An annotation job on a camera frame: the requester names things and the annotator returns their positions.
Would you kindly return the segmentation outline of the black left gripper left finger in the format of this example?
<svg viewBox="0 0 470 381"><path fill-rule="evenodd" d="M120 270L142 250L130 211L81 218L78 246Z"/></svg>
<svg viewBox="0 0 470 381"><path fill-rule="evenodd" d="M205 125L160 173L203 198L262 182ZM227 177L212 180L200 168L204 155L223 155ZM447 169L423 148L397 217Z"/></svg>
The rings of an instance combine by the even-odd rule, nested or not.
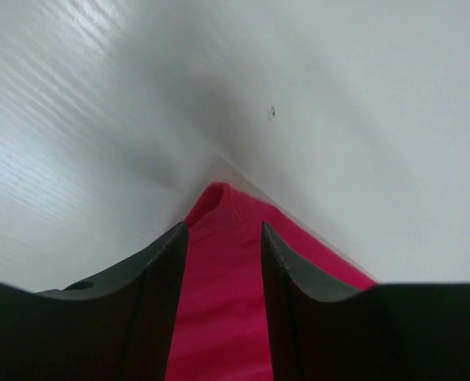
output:
<svg viewBox="0 0 470 381"><path fill-rule="evenodd" d="M63 290L0 283L0 380L162 380L188 229Z"/></svg>

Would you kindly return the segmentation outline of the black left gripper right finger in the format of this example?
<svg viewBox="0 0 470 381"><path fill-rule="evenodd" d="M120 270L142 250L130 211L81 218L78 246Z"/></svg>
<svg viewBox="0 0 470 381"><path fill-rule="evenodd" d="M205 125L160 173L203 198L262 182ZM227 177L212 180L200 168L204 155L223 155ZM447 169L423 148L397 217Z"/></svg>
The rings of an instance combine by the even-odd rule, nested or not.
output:
<svg viewBox="0 0 470 381"><path fill-rule="evenodd" d="M366 290L324 272L263 224L276 380L470 380L470 283Z"/></svg>

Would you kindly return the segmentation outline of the magenta t-shirt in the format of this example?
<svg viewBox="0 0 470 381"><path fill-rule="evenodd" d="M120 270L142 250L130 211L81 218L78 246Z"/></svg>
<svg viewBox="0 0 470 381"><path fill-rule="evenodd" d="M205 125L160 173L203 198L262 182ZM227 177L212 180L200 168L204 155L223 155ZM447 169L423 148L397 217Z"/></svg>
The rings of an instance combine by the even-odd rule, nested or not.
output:
<svg viewBox="0 0 470 381"><path fill-rule="evenodd" d="M272 379L260 262L265 222L334 277L360 289L375 283L278 208L228 183L210 184L185 222L187 260L168 380Z"/></svg>

